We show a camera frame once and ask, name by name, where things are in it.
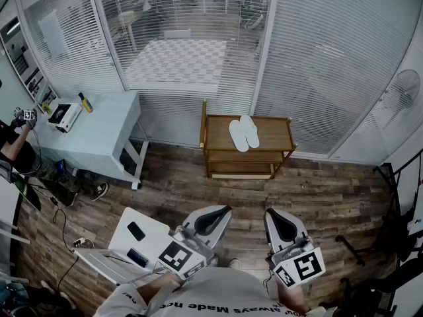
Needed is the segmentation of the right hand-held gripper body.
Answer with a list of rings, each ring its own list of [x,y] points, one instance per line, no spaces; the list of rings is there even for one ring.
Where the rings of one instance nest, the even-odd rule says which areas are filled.
[[[321,249],[311,239],[271,255],[269,262],[270,269],[287,289],[312,281],[326,271]]]

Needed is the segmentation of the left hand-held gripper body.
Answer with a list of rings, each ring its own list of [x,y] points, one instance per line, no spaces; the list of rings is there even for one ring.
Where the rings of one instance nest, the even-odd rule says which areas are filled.
[[[158,262],[182,280],[188,280],[210,265],[215,252],[183,226],[176,228],[170,244],[158,257]]]

